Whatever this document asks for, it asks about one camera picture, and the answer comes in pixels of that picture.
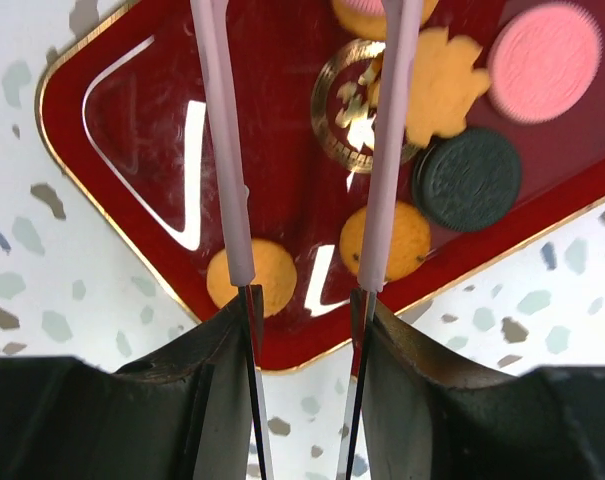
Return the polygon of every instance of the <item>chocolate sandwich cookie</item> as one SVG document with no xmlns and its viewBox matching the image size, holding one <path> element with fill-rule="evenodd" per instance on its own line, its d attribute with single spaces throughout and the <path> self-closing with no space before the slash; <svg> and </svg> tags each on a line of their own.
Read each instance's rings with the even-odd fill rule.
<svg viewBox="0 0 605 480">
<path fill-rule="evenodd" d="M 521 181 L 520 156 L 511 142 L 492 130 L 473 128 L 417 159 L 413 202 L 438 225 L 476 232 L 509 212 Z"/>
</svg>

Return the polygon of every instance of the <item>cookie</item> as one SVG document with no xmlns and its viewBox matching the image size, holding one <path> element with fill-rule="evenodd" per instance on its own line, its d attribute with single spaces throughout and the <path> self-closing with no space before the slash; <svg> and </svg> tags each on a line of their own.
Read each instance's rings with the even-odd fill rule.
<svg viewBox="0 0 605 480">
<path fill-rule="evenodd" d="M 255 279 L 253 283 L 262 285 L 264 296 L 264 317 L 282 311 L 293 297 L 298 280 L 293 258 L 280 245 L 268 240 L 253 239 L 253 262 Z M 206 289 L 218 308 L 224 307 L 238 293 L 231 285 L 226 250 L 216 253 L 206 272 Z"/>
<path fill-rule="evenodd" d="M 346 268 L 358 274 L 366 207 L 355 212 L 346 221 L 340 233 L 340 257 Z M 387 282 L 394 282 L 413 273 L 424 261 L 431 248 L 431 229 L 417 209 L 397 202 L 393 221 L 393 235 L 389 263 L 386 267 Z"/>
<path fill-rule="evenodd" d="M 458 232 L 483 230 L 515 204 L 522 181 L 520 156 L 501 134 L 469 129 L 417 159 L 413 203 L 434 223 Z"/>
<path fill-rule="evenodd" d="M 435 10 L 438 0 L 424 0 L 422 24 Z M 382 0 L 331 0 L 338 22 L 364 40 L 386 40 L 386 18 Z"/>
<path fill-rule="evenodd" d="M 433 135 L 451 138 L 466 129 L 467 113 L 491 85 L 488 71 L 473 67 L 481 52 L 471 37 L 449 40 L 448 28 L 420 33 L 406 116 L 411 144 L 424 148 Z M 368 88 L 372 106 L 378 104 L 379 91 L 379 80 Z"/>
<path fill-rule="evenodd" d="M 583 8 L 532 8 L 511 20 L 491 48 L 491 102 L 518 123 L 552 120 L 586 93 L 601 54 L 598 25 Z"/>
</svg>

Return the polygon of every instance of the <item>gold logo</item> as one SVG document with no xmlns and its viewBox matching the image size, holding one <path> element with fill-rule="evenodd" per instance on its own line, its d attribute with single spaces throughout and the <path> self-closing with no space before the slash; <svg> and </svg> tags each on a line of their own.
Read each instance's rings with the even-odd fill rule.
<svg viewBox="0 0 605 480">
<path fill-rule="evenodd" d="M 371 173 L 373 164 L 375 112 L 369 108 L 364 90 L 375 79 L 375 73 L 369 67 L 357 81 L 352 81 L 349 77 L 354 78 L 358 69 L 349 67 L 358 63 L 364 66 L 383 51 L 381 42 L 354 40 L 345 45 L 324 65 L 311 95 L 311 123 L 322 148 L 329 157 L 356 173 Z M 334 83 L 338 78 L 343 83 L 336 91 Z M 401 163 L 413 158 L 418 150 L 406 144 Z"/>
</svg>

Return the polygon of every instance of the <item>leaf-shaped cookie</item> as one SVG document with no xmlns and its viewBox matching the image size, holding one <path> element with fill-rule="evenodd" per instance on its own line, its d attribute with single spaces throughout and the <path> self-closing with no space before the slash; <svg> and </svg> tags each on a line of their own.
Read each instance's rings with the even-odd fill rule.
<svg viewBox="0 0 605 480">
<path fill-rule="evenodd" d="M 449 40 L 448 28 L 420 33 L 406 117 L 412 144 L 426 147 L 433 135 L 450 138 L 466 129 L 466 114 L 491 84 L 486 69 L 473 68 L 481 52 L 470 37 Z M 379 80 L 368 89 L 372 106 L 377 106 L 379 89 Z"/>
</svg>

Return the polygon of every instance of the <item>tray rim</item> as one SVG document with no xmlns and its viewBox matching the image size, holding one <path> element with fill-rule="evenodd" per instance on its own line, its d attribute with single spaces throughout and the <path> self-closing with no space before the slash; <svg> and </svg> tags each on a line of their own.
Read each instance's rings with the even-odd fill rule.
<svg viewBox="0 0 605 480">
<path fill-rule="evenodd" d="M 173 287 L 164 279 L 162 274 L 155 268 L 155 266 L 146 258 L 146 256 L 140 251 L 137 245 L 131 240 L 131 238 L 127 235 L 127 233 L 117 224 L 117 222 L 107 213 L 106 209 L 102 206 L 102 204 L 93 196 L 93 194 L 84 186 L 84 184 L 80 181 L 80 179 L 73 173 L 73 171 L 66 165 L 64 160 L 58 155 L 57 151 L 51 144 L 46 126 L 44 125 L 44 119 L 42 114 L 44 95 L 46 92 L 47 85 L 50 79 L 55 75 L 57 70 L 62 67 L 66 62 L 72 59 L 77 53 L 79 53 L 82 49 L 88 46 L 93 40 L 95 40 L 99 35 L 101 35 L 105 30 L 113 26 L 120 18 L 122 18 L 131 8 L 133 8 L 136 4 L 138 4 L 142 0 L 125 0 L 125 2 L 118 8 L 116 8 L 111 14 L 109 14 L 104 20 L 98 24 L 93 30 L 91 30 L 85 37 L 81 38 L 77 42 L 71 44 L 53 63 L 47 66 L 44 70 L 44 73 L 40 77 L 38 85 L 35 90 L 35 123 L 37 126 L 38 133 L 44 144 L 44 147 L 47 150 L 47 153 L 60 167 L 62 172 L 67 175 L 75 184 L 75 186 L 80 190 L 80 192 L 89 200 L 89 202 L 93 205 L 93 207 L 98 211 L 98 213 L 108 222 L 108 224 L 115 230 L 115 232 L 124 240 L 126 246 L 131 249 L 131 251 L 138 257 L 138 259 L 142 262 L 142 264 L 149 270 L 149 272 L 153 275 L 153 277 L 160 284 L 162 289 L 175 301 L 180 305 L 180 307 L 186 312 L 189 318 L 196 324 L 202 323 L 202 321 L 193 313 L 193 311 L 189 308 L 189 306 L 180 298 L 180 296 L 175 292 Z M 546 228 L 538 231 L 534 235 L 531 235 L 527 239 L 513 245 L 508 248 L 501 254 L 493 257 L 491 260 L 488 260 L 475 268 L 467 271 L 463 275 L 449 281 L 448 283 L 442 285 L 440 288 L 430 292 L 427 295 L 424 295 L 420 299 L 414 301 L 413 303 L 402 307 L 400 310 L 394 312 L 395 315 L 400 316 L 404 312 L 417 307 L 429 300 L 432 300 L 434 297 L 444 293 L 445 291 L 459 285 L 464 282 L 468 278 L 486 270 L 487 268 L 495 265 L 499 261 L 505 259 L 506 257 L 511 256 L 514 253 L 523 250 L 527 246 L 529 246 L 534 241 L 548 235 L 549 233 L 559 229 L 560 227 L 572 222 L 573 220 L 581 217 L 582 215 L 588 213 L 594 208 L 599 207 L 600 205 L 605 203 L 605 195 L 595 200 L 591 204 L 583 207 L 575 212 L 567 215 L 563 219 L 547 226 Z M 314 356 L 313 358 L 302 362 L 299 365 L 294 367 L 290 367 L 284 370 L 262 370 L 262 372 L 266 375 L 288 375 L 291 373 L 298 372 L 302 369 L 305 369 L 319 360 L 322 360 L 324 357 L 346 347 L 351 343 L 351 339 L 344 340 L 343 342 L 335 345 L 334 347 L 325 350 L 322 353 Z"/>
</svg>

